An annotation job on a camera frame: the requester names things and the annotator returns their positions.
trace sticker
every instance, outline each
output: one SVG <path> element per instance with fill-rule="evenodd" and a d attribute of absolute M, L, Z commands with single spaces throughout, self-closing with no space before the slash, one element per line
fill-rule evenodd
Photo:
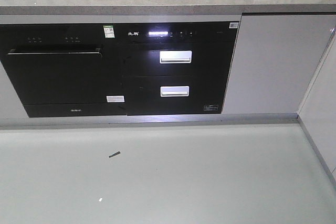
<path fill-rule="evenodd" d="M 239 22 L 231 22 L 229 28 L 231 29 L 237 29 L 239 25 Z"/>
<path fill-rule="evenodd" d="M 125 102 L 123 95 L 110 95 L 106 96 L 107 102 Z"/>
<path fill-rule="evenodd" d="M 204 105 L 203 111 L 218 111 L 218 105 Z"/>
<path fill-rule="evenodd" d="M 106 39 L 114 39 L 114 29 L 113 26 L 104 26 L 104 33 Z"/>

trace digital display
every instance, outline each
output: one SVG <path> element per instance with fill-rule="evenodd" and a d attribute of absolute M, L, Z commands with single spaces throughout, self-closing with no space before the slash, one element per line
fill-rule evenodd
<path fill-rule="evenodd" d="M 166 37 L 169 35 L 168 31 L 150 31 L 148 32 L 149 37 Z"/>

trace dishwasher door handle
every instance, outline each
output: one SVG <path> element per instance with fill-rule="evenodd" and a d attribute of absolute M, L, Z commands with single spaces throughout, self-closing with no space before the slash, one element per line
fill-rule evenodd
<path fill-rule="evenodd" d="M 161 97 L 188 97 L 189 86 L 160 87 Z"/>
<path fill-rule="evenodd" d="M 160 64 L 191 63 L 193 52 L 160 51 Z"/>
<path fill-rule="evenodd" d="M 35 51 L 35 52 L 27 52 L 27 51 L 17 51 L 16 49 L 11 49 L 8 55 L 79 55 L 79 54 L 92 54 L 102 56 L 100 52 L 100 48 L 96 48 L 95 51 Z"/>

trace white cabinet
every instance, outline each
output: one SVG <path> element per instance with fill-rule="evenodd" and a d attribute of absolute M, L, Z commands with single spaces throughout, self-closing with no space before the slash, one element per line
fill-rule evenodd
<path fill-rule="evenodd" d="M 0 63 L 0 119 L 28 118 L 2 64 Z"/>
<path fill-rule="evenodd" d="M 336 168 L 336 41 L 299 112 L 330 171 Z"/>
<path fill-rule="evenodd" d="M 336 15 L 243 15 L 224 114 L 295 113 Z"/>

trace black appliance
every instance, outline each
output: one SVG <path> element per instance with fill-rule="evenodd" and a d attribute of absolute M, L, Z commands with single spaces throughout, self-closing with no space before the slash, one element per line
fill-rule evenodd
<path fill-rule="evenodd" d="M 0 25 L 29 117 L 222 111 L 238 22 Z"/>
<path fill-rule="evenodd" d="M 238 22 L 117 24 L 128 115 L 222 111 Z"/>
<path fill-rule="evenodd" d="M 103 24 L 0 26 L 1 62 L 29 117 L 126 114 L 106 37 Z"/>

